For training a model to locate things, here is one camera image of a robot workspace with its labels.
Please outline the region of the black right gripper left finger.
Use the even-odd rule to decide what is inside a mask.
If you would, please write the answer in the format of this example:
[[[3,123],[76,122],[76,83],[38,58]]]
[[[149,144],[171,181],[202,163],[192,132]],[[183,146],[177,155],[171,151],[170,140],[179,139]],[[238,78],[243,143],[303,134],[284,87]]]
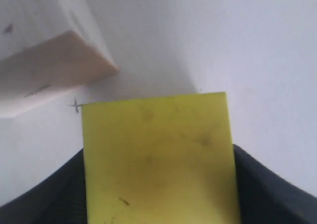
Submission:
[[[2,224],[86,224],[84,156],[80,150],[44,181],[0,207]]]

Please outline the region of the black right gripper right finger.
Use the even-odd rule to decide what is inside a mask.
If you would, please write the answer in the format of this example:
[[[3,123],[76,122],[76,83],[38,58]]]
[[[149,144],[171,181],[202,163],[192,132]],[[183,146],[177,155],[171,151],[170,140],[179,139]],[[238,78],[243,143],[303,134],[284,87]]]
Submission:
[[[317,199],[234,145],[243,224],[315,224]]]

